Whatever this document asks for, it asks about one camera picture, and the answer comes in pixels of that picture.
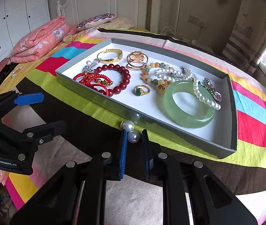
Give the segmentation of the grey shallow cardboard tray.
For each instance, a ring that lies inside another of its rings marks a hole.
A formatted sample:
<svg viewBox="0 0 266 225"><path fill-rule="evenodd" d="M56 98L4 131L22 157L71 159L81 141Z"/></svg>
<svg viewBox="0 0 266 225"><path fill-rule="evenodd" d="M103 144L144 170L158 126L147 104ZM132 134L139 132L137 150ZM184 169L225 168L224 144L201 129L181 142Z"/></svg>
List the grey shallow cardboard tray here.
<svg viewBox="0 0 266 225"><path fill-rule="evenodd" d="M121 49L125 53L141 50L151 61L167 62L175 69L186 66L199 79L209 78L222 95L221 108L213 120L201 128L184 128L167 115L162 106L164 94L152 89L147 95L135 95L135 87L142 84L141 73L130 71L130 83L123 93L107 97L74 81L74 76L83 69L86 61L95 58L105 49ZM136 122L156 134L190 149L223 159L237 150L237 113L232 83L228 74L199 60L164 48L144 43L111 38L77 55L56 70L61 85L95 104Z"/></svg>

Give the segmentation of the gold wire flower bangle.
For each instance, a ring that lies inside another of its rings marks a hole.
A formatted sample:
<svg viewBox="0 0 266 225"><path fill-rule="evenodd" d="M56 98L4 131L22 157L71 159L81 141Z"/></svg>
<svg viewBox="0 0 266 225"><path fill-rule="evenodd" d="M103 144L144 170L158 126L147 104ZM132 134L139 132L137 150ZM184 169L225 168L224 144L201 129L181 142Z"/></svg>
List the gold wire flower bangle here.
<svg viewBox="0 0 266 225"><path fill-rule="evenodd" d="M126 60L128 69L143 70L147 66L148 56L141 51L134 51L127 56Z"/></svg>

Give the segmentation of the colourful striped bed cover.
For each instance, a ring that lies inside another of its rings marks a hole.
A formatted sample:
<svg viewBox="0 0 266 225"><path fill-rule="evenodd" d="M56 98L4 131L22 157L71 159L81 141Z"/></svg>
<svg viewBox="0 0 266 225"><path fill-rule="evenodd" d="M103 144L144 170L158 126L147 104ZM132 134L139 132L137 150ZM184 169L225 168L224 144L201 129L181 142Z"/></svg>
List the colourful striped bed cover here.
<svg viewBox="0 0 266 225"><path fill-rule="evenodd" d="M157 133L149 132L149 139L158 142L166 151L182 161L201 160L226 186L237 195L256 217L258 224L266 224L266 88L250 75L206 52L185 46L183 43L151 34L146 43L176 51L228 73L233 87L237 112L237 151L218 159L185 145L171 141ZM109 137L119 133L120 116L80 97L73 102L63 102L40 86L28 92L45 92L44 102L32 107L45 121L63 119L68 130L65 143L50 144L33 165L33 174L10 174L7 189L17 208L21 208L56 171L59 161L72 146L79 154L93 155Z"/></svg>

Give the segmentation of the engraved gold bangle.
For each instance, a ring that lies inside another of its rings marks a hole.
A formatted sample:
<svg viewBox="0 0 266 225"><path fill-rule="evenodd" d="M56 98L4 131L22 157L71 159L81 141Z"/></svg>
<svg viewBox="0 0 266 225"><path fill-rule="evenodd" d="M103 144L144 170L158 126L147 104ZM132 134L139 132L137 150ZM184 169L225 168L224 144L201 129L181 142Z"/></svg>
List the engraved gold bangle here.
<svg viewBox="0 0 266 225"><path fill-rule="evenodd" d="M101 51L96 58L104 64L115 63L123 58L123 52L120 49L106 49Z"/></svg>

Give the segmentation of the gold ring green stone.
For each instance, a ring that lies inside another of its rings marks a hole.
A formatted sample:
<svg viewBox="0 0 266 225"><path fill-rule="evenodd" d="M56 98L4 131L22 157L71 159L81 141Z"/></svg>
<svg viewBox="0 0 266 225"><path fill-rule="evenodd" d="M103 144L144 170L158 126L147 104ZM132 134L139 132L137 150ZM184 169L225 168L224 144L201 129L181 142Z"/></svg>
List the gold ring green stone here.
<svg viewBox="0 0 266 225"><path fill-rule="evenodd" d="M147 87L146 85L137 85L135 87L135 95L138 97L141 97L143 95L147 95L150 93L150 88Z"/></svg>

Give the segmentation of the green jade bangle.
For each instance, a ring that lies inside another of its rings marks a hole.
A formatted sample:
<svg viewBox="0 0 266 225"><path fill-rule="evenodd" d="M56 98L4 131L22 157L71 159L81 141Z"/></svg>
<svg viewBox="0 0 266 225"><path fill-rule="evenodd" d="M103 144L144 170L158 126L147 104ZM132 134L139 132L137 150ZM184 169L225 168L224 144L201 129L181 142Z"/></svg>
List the green jade bangle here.
<svg viewBox="0 0 266 225"><path fill-rule="evenodd" d="M216 113L215 101L192 81L177 81L168 86L162 106L171 120L184 128L202 128Z"/></svg>

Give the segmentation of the pink floral folded quilt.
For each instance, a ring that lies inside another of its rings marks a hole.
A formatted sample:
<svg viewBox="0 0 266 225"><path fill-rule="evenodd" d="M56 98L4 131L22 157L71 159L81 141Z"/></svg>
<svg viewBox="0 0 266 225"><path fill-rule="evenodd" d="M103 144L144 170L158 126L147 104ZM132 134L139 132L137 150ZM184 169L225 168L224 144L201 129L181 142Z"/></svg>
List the pink floral folded quilt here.
<svg viewBox="0 0 266 225"><path fill-rule="evenodd" d="M76 25L66 24L64 16L45 23L21 38L0 62L0 72L8 62L18 64L41 59L57 46L64 37L78 32Z"/></svg>

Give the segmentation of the wall power socket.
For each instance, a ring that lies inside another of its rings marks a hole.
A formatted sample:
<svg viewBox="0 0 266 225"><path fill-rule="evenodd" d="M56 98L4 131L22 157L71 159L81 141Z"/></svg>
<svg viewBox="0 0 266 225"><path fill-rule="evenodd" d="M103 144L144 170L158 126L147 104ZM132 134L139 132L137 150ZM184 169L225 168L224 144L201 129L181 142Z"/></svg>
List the wall power socket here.
<svg viewBox="0 0 266 225"><path fill-rule="evenodd" d="M208 21L206 19L191 14L189 15L188 23L199 26L203 29L206 29L208 27Z"/></svg>

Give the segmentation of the embroidered floral cushion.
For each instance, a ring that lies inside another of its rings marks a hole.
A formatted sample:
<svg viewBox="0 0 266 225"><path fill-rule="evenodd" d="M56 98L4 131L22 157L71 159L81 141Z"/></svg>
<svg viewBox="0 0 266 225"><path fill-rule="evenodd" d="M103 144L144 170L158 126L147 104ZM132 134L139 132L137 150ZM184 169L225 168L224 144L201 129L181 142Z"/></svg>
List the embroidered floral cushion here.
<svg viewBox="0 0 266 225"><path fill-rule="evenodd" d="M77 30L84 31L86 29L90 29L90 28L105 24L107 22L113 21L115 18L116 18L116 15L113 13L105 13L102 15L97 15L95 17L91 17L91 18L81 21L77 25Z"/></svg>

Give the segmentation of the cream patterned pillow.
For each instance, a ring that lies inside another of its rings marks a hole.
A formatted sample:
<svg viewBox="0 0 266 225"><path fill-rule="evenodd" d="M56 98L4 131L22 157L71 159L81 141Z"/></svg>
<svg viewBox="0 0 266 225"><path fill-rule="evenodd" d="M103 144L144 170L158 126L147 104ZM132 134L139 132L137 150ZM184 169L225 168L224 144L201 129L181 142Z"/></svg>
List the cream patterned pillow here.
<svg viewBox="0 0 266 225"><path fill-rule="evenodd" d="M135 24L128 18L116 17L114 19L109 18L96 22L82 22L82 25L78 24L77 26L79 27L77 33L65 36L62 42L73 42L96 29L133 29Z"/></svg>

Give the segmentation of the gold double pearl earring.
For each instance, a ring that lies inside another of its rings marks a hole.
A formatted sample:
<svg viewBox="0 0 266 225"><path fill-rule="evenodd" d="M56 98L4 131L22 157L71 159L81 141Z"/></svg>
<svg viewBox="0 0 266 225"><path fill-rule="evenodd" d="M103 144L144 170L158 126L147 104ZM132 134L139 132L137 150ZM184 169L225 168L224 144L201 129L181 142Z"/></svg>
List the gold double pearl earring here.
<svg viewBox="0 0 266 225"><path fill-rule="evenodd" d="M120 127L127 131L127 140L130 143L137 143L140 139L140 133L135 130L135 124L130 120L121 121Z"/></svg>

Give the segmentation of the colourful rhinestone hair clip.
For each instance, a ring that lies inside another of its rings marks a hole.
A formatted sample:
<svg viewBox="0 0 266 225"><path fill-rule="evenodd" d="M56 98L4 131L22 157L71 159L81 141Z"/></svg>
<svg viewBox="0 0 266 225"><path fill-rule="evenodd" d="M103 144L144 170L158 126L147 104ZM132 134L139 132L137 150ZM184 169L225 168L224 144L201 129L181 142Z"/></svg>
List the colourful rhinestone hair clip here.
<svg viewBox="0 0 266 225"><path fill-rule="evenodd" d="M207 77L204 78L204 84L206 90L211 94L213 99L216 102L220 103L222 101L222 95L215 89L215 87Z"/></svg>

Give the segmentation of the white wooden headboard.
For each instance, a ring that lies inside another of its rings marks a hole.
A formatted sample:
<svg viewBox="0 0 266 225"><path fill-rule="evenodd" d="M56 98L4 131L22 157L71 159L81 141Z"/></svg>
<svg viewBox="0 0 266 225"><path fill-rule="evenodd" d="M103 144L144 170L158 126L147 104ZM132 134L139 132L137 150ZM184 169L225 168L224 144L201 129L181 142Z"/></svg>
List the white wooden headboard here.
<svg viewBox="0 0 266 225"><path fill-rule="evenodd" d="M57 15L64 16L67 23L79 22L101 15L113 13L134 22L134 27L159 32L160 6L162 0L66 0L57 1Z"/></svg>

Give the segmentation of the beige printed curtain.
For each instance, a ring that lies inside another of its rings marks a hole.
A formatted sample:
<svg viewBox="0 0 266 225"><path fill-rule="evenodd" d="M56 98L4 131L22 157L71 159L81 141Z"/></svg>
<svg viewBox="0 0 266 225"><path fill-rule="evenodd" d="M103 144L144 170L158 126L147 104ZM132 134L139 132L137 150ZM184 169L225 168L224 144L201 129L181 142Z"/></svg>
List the beige printed curtain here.
<svg viewBox="0 0 266 225"><path fill-rule="evenodd" d="M254 74L266 56L266 0L241 0L222 56L242 71Z"/></svg>

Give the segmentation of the silver pearl flower brooch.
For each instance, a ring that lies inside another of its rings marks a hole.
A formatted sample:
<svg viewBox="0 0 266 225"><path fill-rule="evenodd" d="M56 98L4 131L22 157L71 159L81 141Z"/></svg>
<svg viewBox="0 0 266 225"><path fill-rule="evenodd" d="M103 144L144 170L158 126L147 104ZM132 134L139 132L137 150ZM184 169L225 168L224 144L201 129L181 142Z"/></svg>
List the silver pearl flower brooch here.
<svg viewBox="0 0 266 225"><path fill-rule="evenodd" d="M98 65L100 61L98 59L94 59L93 61L86 61L86 65L82 69L82 73L95 73L95 67Z"/></svg>

